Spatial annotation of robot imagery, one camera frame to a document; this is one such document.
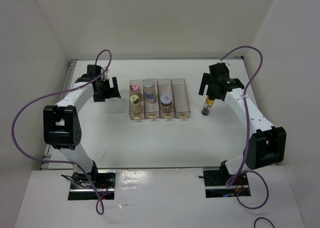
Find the cylindrical vial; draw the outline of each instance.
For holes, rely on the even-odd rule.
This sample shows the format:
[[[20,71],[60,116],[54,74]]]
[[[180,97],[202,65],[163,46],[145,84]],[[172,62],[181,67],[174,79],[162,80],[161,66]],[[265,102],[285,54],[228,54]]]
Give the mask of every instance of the cylindrical vial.
[[[212,105],[214,104],[215,100],[214,99],[210,99],[209,96],[207,96],[207,98],[205,99],[201,114],[204,116],[209,115],[210,109],[212,107]]]
[[[153,79],[143,80],[143,93],[145,102],[153,103],[156,101],[156,88]]]
[[[163,112],[171,111],[172,107],[172,95],[164,93],[160,96],[160,110]]]
[[[139,100],[142,101],[142,93],[140,90],[140,86],[137,83],[132,83],[132,85],[130,85],[130,90],[132,91],[132,93],[134,95],[137,95],[139,97]]]
[[[144,110],[139,97],[136,94],[130,96],[130,109],[131,112],[135,115],[140,115]]]

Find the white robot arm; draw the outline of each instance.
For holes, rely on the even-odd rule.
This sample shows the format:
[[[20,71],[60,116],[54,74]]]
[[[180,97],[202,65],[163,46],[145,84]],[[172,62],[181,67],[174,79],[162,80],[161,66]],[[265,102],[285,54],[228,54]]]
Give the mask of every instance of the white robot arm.
[[[87,73],[77,79],[74,88],[78,88],[98,77],[102,68],[98,65],[88,65]],[[81,127],[78,112],[84,104],[93,97],[94,102],[104,102],[105,99],[121,98],[117,78],[112,78],[110,87],[108,78],[97,80],[92,84],[70,92],[63,100],[55,105],[47,105],[43,109],[44,141],[60,150],[68,161],[80,165],[93,180],[97,179],[98,169],[81,145]],[[76,176],[84,178],[83,172],[73,165]]]
[[[199,90],[203,95],[206,85],[208,95],[202,114],[208,115],[215,99],[226,102],[237,114],[244,126],[247,125],[246,110],[244,104],[244,85],[237,78],[230,78],[229,70],[225,63],[217,63],[209,66],[210,74],[204,73]],[[282,127],[275,127],[263,116],[252,100],[245,97],[249,113],[250,140],[248,155],[242,172],[255,170],[282,162],[285,153],[286,131]],[[223,161],[220,173],[224,180],[234,175],[239,170],[243,160],[243,154]]]

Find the white wall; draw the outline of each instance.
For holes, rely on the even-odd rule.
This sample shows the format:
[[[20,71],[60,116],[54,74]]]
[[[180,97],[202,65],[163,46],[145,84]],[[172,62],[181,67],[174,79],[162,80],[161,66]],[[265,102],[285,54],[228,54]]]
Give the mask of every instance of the white wall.
[[[219,57],[251,44],[273,0],[36,0],[69,58]],[[243,51],[234,55],[243,55]]]
[[[287,131],[284,164],[307,228],[320,223],[319,30],[320,0],[274,0],[252,43],[264,55],[253,91],[259,108]],[[250,76],[258,58],[253,51],[245,57]]]
[[[17,111],[40,95],[63,88],[68,60],[34,0],[0,0],[0,226],[15,224],[30,172],[39,164],[20,154],[11,140]],[[22,114],[17,140],[26,152],[44,153],[42,110],[58,97],[38,102]]]

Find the label on jar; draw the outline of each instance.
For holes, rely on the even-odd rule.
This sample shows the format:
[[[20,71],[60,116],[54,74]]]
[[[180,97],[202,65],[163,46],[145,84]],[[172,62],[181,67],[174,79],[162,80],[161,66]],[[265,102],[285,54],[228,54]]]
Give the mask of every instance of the label on jar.
[[[145,98],[147,98],[148,100],[152,100],[154,98],[154,94],[153,93],[144,93]]]

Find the white table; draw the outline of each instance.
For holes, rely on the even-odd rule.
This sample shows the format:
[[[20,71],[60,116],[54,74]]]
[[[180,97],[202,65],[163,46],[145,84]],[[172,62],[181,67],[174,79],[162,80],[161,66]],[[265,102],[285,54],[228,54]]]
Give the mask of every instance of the white table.
[[[241,207],[235,197],[206,198],[198,176],[202,168],[121,169],[116,173],[114,200],[105,200],[98,215],[96,201],[68,201],[70,182],[61,174],[71,170],[33,171],[15,228],[252,228],[257,217],[276,228],[303,228],[303,221],[284,166],[258,170],[269,185],[270,198],[259,210]],[[263,202],[262,181],[248,174],[248,206]],[[270,228],[259,221],[257,228]]]
[[[109,78],[117,77],[121,99],[106,102],[88,100],[79,112],[81,143],[99,168],[176,168],[219,166],[238,156],[245,147],[246,128],[233,110],[217,100],[208,116],[201,114],[205,96],[198,95],[202,75],[217,59],[136,59],[113,60]],[[242,59],[225,60],[231,78],[245,85],[248,75]],[[106,66],[107,60],[98,65]],[[76,63],[71,86],[87,72],[93,60]],[[187,120],[142,120],[129,118],[129,81],[146,78],[185,78],[191,108]],[[251,87],[247,92],[253,102]],[[65,160],[50,149],[52,160]],[[50,163],[49,169],[68,169],[71,165]]]

